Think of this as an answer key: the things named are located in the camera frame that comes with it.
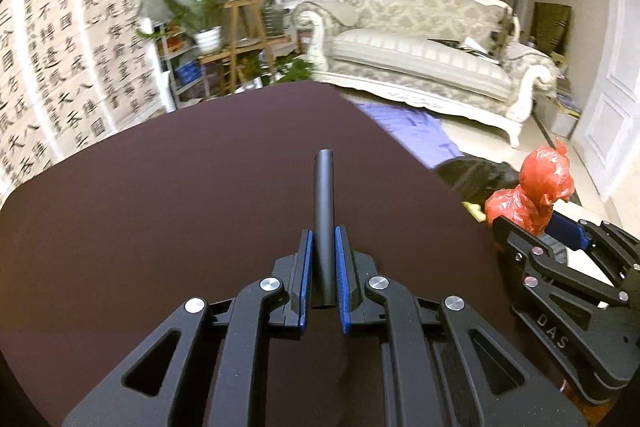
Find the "metal shelf with blue crate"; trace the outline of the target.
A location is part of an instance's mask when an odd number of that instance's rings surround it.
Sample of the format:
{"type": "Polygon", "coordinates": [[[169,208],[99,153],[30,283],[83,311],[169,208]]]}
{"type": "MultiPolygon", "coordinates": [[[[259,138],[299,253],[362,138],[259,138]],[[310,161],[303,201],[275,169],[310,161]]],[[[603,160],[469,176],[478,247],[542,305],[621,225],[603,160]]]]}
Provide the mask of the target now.
{"type": "Polygon", "coordinates": [[[168,74],[174,102],[179,105],[192,98],[204,98],[204,75],[195,41],[175,25],[160,24],[156,29],[160,32],[156,42],[160,69],[168,74]]]}

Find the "red plastic bag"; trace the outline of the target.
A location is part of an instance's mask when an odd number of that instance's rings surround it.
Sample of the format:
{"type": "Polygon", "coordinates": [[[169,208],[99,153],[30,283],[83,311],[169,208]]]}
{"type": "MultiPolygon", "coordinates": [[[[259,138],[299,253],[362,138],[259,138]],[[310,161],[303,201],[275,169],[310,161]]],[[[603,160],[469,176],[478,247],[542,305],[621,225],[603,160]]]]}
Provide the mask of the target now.
{"type": "Polygon", "coordinates": [[[533,236],[544,233],[551,221],[554,204],[567,202],[575,192],[570,174],[567,147],[541,146],[528,154],[518,174],[518,185],[495,191],[485,202],[488,225],[505,217],[533,236]]]}

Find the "white potted plant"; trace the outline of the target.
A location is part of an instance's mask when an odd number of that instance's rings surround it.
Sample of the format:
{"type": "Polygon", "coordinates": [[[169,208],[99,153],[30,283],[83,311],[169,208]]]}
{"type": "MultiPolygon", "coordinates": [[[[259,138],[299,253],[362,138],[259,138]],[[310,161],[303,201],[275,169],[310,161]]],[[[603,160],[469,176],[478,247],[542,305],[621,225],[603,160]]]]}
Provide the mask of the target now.
{"type": "Polygon", "coordinates": [[[196,0],[194,5],[185,5],[177,0],[163,0],[170,14],[165,30],[148,32],[137,30],[143,39],[158,40],[167,37],[170,30],[180,30],[189,35],[201,55],[213,54],[222,48],[222,30],[219,23],[220,7],[196,0]]]}

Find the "black bag lined trash bin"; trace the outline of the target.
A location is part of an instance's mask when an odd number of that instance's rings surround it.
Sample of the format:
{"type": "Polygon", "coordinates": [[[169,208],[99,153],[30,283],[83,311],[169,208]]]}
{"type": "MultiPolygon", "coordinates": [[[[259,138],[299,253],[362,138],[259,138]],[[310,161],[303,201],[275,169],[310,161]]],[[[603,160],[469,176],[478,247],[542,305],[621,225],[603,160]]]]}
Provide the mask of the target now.
{"type": "Polygon", "coordinates": [[[518,172],[507,162],[495,162],[472,155],[448,159],[434,173],[448,184],[462,202],[483,207],[495,192],[518,185],[518,172]]]}

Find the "storage box with books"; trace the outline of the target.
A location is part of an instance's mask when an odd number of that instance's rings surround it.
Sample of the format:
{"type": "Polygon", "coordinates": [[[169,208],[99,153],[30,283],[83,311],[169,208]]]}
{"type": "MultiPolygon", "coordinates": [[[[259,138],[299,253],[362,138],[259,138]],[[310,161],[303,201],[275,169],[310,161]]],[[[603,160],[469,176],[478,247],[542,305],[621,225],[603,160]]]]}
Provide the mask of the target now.
{"type": "Polygon", "coordinates": [[[570,138],[580,119],[580,113],[567,107],[558,98],[538,94],[535,98],[534,114],[547,131],[570,138]]]}

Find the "white panel door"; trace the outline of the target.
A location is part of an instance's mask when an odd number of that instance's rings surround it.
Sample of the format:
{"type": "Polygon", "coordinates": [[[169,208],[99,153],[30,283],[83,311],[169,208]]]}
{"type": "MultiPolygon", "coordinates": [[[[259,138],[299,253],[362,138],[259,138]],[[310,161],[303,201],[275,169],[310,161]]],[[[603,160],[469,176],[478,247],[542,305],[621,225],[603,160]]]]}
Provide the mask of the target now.
{"type": "Polygon", "coordinates": [[[596,80],[573,143],[605,202],[637,157],[639,0],[608,0],[608,24],[596,80]]]}

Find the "dark maroon tablecloth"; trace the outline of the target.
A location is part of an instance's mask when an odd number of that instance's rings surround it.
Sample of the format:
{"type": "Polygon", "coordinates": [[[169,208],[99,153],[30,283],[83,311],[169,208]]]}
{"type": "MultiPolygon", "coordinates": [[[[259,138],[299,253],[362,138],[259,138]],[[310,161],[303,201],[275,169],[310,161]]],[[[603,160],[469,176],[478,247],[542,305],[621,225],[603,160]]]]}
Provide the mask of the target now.
{"type": "Polygon", "coordinates": [[[1,210],[1,421],[57,426],[186,299],[219,301],[291,254],[334,154],[349,242],[414,295],[457,295],[515,347],[490,232],[326,84],[177,110],[94,144],[1,210]]]}

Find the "purple cloth on floor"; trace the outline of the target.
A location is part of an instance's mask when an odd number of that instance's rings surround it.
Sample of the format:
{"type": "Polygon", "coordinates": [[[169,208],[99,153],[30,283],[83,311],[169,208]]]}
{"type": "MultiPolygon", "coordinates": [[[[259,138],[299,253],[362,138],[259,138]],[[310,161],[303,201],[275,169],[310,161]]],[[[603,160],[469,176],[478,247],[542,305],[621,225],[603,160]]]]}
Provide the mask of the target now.
{"type": "Polygon", "coordinates": [[[356,106],[427,168],[462,156],[440,121],[423,110],[380,103],[356,106]]]}

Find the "ornate white sofa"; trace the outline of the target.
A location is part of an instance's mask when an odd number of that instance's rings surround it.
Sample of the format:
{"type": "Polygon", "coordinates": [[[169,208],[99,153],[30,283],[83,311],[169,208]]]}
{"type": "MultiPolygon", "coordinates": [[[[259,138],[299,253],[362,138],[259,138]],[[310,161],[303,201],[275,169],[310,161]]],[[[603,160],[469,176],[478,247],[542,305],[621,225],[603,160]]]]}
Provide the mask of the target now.
{"type": "Polygon", "coordinates": [[[555,96],[552,58],[520,43],[501,0],[304,0],[292,19],[311,33],[314,80],[474,120],[520,144],[538,93],[555,96]],[[433,39],[471,37],[492,57],[433,39]]]}

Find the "wooden plant stand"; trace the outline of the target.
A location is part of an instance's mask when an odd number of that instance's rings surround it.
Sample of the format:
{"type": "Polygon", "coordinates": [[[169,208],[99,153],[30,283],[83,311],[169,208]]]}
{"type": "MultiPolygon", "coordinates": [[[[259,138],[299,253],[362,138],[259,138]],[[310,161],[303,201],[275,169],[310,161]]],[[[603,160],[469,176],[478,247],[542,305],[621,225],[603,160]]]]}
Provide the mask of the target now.
{"type": "Polygon", "coordinates": [[[202,80],[206,92],[209,91],[207,67],[214,65],[218,75],[218,94],[232,94],[238,87],[241,77],[242,57],[247,53],[262,52],[268,66],[271,79],[276,75],[276,59],[273,49],[276,46],[291,44],[287,35],[269,37],[265,19],[262,15],[264,0],[230,0],[222,5],[222,35],[227,42],[219,51],[201,54],[198,64],[201,66],[202,80]]]}

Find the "small floor plant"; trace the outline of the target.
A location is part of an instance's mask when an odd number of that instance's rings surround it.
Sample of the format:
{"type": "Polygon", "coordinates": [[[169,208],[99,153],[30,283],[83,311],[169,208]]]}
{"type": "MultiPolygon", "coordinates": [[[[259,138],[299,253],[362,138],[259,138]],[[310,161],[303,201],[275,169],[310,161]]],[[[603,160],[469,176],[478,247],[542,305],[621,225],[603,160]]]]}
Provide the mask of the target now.
{"type": "Polygon", "coordinates": [[[280,83],[311,80],[314,65],[300,55],[290,54],[277,58],[276,71],[276,79],[280,83]]]}

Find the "papers on sofa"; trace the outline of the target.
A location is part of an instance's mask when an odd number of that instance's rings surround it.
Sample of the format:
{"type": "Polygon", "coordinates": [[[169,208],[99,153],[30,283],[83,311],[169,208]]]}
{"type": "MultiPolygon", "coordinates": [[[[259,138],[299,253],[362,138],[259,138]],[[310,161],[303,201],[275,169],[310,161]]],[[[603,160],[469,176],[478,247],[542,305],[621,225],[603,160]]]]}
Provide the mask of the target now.
{"type": "Polygon", "coordinates": [[[492,55],[485,50],[479,43],[477,43],[471,37],[466,37],[462,41],[454,39],[433,39],[433,42],[440,43],[448,48],[460,50],[464,53],[469,53],[475,56],[484,56],[491,58],[492,55]]]}

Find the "dark framed picture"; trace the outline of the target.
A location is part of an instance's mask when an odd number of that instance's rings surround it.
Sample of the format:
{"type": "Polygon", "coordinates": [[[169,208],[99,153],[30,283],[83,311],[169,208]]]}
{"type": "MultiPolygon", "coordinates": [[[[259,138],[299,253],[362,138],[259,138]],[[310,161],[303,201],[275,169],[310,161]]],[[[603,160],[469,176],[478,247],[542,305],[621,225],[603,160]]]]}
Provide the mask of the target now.
{"type": "Polygon", "coordinates": [[[536,49],[544,54],[565,53],[572,8],[566,4],[536,2],[529,35],[536,49]]]}

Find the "calligraphy wall scroll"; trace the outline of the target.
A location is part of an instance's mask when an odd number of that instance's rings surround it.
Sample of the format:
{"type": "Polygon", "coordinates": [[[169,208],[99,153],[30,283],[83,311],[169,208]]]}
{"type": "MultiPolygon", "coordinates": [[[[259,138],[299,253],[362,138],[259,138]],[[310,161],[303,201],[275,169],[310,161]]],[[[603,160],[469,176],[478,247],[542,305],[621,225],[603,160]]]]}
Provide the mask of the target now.
{"type": "Polygon", "coordinates": [[[170,109],[139,0],[2,0],[1,195],[170,109]]]}

